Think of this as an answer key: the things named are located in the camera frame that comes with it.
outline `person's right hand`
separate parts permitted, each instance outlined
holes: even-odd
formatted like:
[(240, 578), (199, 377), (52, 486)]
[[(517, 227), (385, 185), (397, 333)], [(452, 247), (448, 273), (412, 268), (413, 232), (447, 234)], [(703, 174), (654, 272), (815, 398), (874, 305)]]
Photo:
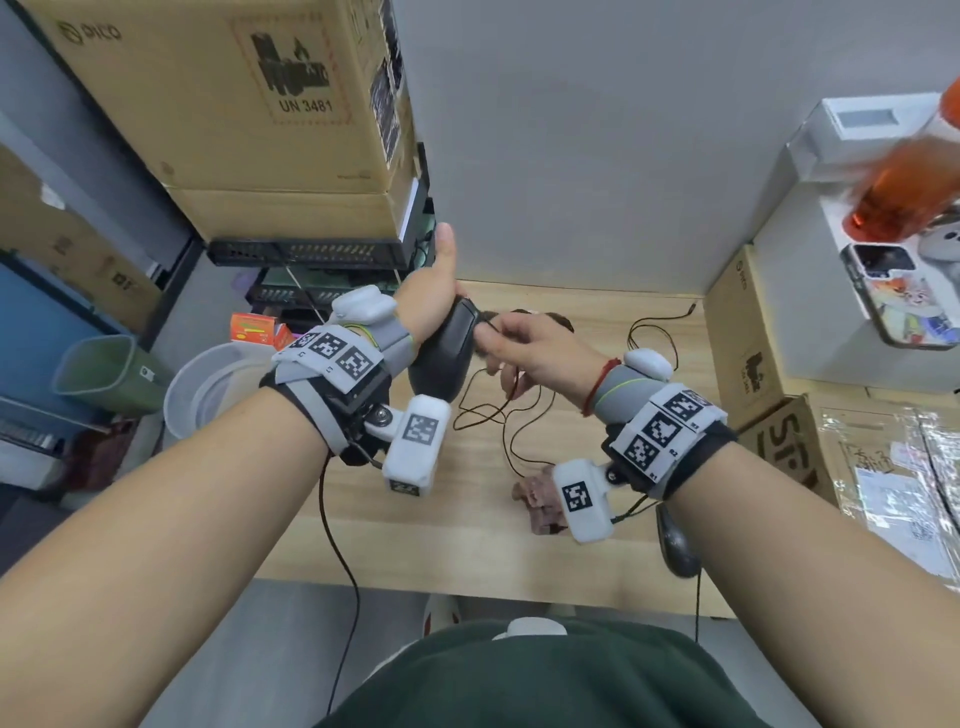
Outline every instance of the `person's right hand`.
[(500, 372), (500, 387), (514, 399), (542, 384), (582, 408), (609, 359), (543, 313), (501, 313), (473, 338), (487, 373)]

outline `hand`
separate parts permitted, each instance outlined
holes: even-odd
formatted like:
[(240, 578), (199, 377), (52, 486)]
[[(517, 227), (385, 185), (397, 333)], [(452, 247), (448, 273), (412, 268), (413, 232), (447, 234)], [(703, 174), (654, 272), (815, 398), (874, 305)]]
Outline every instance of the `hand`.
[(456, 280), (457, 243), (453, 228), (440, 223), (434, 232), (437, 259), (430, 268), (411, 273), (394, 293), (396, 316), (414, 337), (416, 346), (440, 328), (456, 295), (465, 296)]
[(583, 407), (609, 359), (544, 313), (501, 313), (473, 338), (487, 355), (487, 373), (499, 371), (500, 387), (514, 399), (542, 384)]

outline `wooden tabletop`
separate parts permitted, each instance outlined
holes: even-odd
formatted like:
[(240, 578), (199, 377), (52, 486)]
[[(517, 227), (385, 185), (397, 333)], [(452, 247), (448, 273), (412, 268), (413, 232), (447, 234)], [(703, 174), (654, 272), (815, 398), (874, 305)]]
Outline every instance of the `wooden tabletop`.
[[(527, 308), (567, 316), (593, 347), (610, 356), (626, 351), (630, 323), (641, 316), (686, 313), (697, 299), (681, 296), (538, 288), (498, 283), (467, 283), (477, 306), (507, 311)], [(680, 321), (655, 322), (672, 334), (680, 355), (675, 380), (717, 400), (716, 377), (702, 307)], [(635, 334), (641, 347), (672, 359), (667, 338), (644, 328)], [(476, 360), (471, 367), (481, 367)], [(529, 392), (516, 406), (536, 398)], [(411, 397), (404, 376), (391, 393), (391, 404), (403, 407)], [(504, 400), (496, 378), (480, 375), (466, 406)], [(529, 413), (514, 415), (508, 437), (541, 412), (549, 393)], [(534, 536), (527, 512), (511, 499), (516, 475), (507, 464), (501, 426), (486, 423), (448, 430), (429, 497), (391, 493), (373, 468), (347, 468), (330, 463), (325, 504), (334, 538), (362, 587), (493, 596), (541, 602), (655, 610), (692, 614), (696, 580), (673, 576), (660, 556), (653, 509), (624, 521), (607, 541), (579, 546), (568, 532)], [(603, 426), (584, 419), (557, 397), (551, 411), (517, 438), (525, 457), (561, 462), (577, 457), (605, 460), (600, 449)], [(522, 473), (534, 466), (516, 463)], [(628, 488), (611, 493), (614, 513), (636, 500)], [(258, 576), (346, 584), (320, 522), (317, 492), (303, 505), (267, 558)], [(701, 591), (701, 614), (731, 617), (732, 612), (708, 577)]]

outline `person's left hand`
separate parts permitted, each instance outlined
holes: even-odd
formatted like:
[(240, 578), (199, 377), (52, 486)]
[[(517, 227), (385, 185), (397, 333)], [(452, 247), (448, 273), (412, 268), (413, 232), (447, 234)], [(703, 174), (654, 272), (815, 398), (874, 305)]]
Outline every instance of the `person's left hand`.
[(434, 232), (437, 258), (430, 268), (411, 273), (400, 285), (396, 299), (396, 316), (414, 337), (419, 347), (440, 328), (453, 306), (454, 296), (465, 296), (457, 273), (457, 243), (453, 228), (440, 223)]

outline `phone case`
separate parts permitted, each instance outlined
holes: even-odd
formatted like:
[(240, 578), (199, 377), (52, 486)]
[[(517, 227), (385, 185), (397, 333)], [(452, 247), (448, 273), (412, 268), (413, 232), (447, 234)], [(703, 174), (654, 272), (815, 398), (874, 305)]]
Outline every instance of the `phone case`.
[(857, 293), (888, 344), (944, 350), (960, 343), (960, 329), (947, 316), (923, 274), (893, 270), (886, 277), (872, 278), (864, 272), (852, 246), (844, 249), (843, 257)]

